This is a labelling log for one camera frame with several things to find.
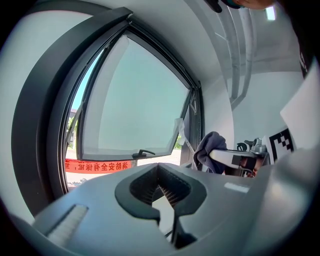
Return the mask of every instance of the tree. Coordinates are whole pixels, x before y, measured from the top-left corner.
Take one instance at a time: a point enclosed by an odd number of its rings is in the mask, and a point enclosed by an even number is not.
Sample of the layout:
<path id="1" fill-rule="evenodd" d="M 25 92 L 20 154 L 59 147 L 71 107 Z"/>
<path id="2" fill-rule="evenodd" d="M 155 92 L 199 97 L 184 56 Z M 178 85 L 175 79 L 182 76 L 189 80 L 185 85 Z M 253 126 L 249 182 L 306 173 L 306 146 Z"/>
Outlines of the tree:
<path id="1" fill-rule="evenodd" d="M 182 146 L 178 143 L 178 140 L 179 140 L 179 139 L 181 139 L 181 135 L 180 135 L 180 134 L 178 135 L 178 138 L 176 139 L 176 142 L 175 142 L 175 144 L 174 144 L 174 149 L 175 149 L 175 150 L 181 150 L 181 147 L 182 147 Z"/>
<path id="2" fill-rule="evenodd" d="M 72 121 L 74 120 L 75 117 L 69 117 L 68 119 L 68 126 L 67 126 L 67 129 L 69 130 L 70 127 L 71 127 L 71 123 Z M 74 131 L 76 132 L 77 131 L 77 127 L 78 127 L 78 120 L 75 122 L 75 126 L 74 126 Z"/>

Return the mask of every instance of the metal pipe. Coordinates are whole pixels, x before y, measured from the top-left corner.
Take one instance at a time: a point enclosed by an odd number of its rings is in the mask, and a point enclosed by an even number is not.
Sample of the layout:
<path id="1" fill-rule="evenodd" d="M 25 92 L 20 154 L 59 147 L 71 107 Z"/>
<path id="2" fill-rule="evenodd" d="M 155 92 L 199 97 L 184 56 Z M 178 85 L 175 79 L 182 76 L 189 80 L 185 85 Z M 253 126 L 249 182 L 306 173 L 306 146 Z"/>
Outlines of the metal pipe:
<path id="1" fill-rule="evenodd" d="M 231 98 L 235 100 L 239 94 L 240 83 L 240 48 L 236 26 L 232 18 L 229 8 L 221 4 L 222 12 L 217 13 L 222 28 L 224 30 L 225 39 L 228 45 L 231 68 L 232 68 L 232 89 Z"/>
<path id="2" fill-rule="evenodd" d="M 253 23 L 251 18 L 250 10 L 247 8 L 239 9 L 240 18 L 242 21 L 243 32 L 244 32 L 244 39 L 245 39 L 245 75 L 244 75 L 244 82 L 243 82 L 243 89 L 241 96 L 246 97 L 250 80 L 252 74 L 252 64 L 254 60 L 254 29 Z"/>

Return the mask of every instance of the window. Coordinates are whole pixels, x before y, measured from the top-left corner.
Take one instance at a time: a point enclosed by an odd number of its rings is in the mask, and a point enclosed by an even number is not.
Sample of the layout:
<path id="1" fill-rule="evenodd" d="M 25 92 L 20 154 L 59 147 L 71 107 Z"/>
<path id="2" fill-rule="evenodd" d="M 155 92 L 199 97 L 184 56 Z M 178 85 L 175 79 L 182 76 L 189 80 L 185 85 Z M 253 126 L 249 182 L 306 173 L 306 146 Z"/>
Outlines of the window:
<path id="1" fill-rule="evenodd" d="M 127 33 L 106 56 L 80 118 L 80 159 L 134 160 L 139 150 L 154 153 L 147 157 L 171 154 L 190 90 L 170 63 L 142 42 Z"/>
<path id="2" fill-rule="evenodd" d="M 82 107 L 82 98 L 84 95 L 84 91 L 86 89 L 86 86 L 88 84 L 88 80 L 90 78 L 90 75 L 94 69 L 94 67 L 97 64 L 98 59 L 101 57 L 101 54 L 103 53 L 103 50 L 99 53 L 99 55 L 95 58 L 95 60 L 93 61 L 93 63 L 91 64 L 91 66 L 89 67 L 89 69 L 87 70 L 87 72 L 85 73 L 79 88 L 76 92 L 75 98 L 73 100 L 72 103 L 72 107 L 69 113 L 69 117 L 68 117 L 68 124 L 66 127 L 66 132 L 67 132 L 67 136 L 66 136 L 66 140 L 67 140 L 67 158 L 68 155 L 71 155 L 71 159 L 77 159 L 76 158 L 76 153 L 73 151 L 70 151 L 69 149 L 75 149 L 75 145 L 76 145 L 76 138 L 75 138 L 75 131 L 77 130 L 77 123 L 73 123 L 73 120 L 76 122 L 77 121 L 77 111 L 79 108 Z"/>

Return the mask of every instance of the cloth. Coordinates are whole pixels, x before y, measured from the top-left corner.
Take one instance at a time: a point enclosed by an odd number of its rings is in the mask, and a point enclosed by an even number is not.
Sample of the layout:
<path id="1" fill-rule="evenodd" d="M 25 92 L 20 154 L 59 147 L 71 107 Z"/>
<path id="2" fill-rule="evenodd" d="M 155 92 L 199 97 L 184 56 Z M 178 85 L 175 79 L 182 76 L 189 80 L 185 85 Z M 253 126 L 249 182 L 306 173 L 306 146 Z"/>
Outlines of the cloth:
<path id="1" fill-rule="evenodd" d="M 201 163 L 208 167 L 207 173 L 222 174 L 226 166 L 223 163 L 213 160 L 209 156 L 212 150 L 227 150 L 225 138 L 216 131 L 212 131 L 204 136 L 194 152 L 193 161 L 195 167 L 199 170 L 198 166 Z"/>
<path id="2" fill-rule="evenodd" d="M 318 1 L 279 0 L 280 5 L 288 14 L 292 28 L 296 34 L 300 48 L 300 66 L 303 77 L 306 77 L 314 57 L 320 61 L 318 28 Z"/>

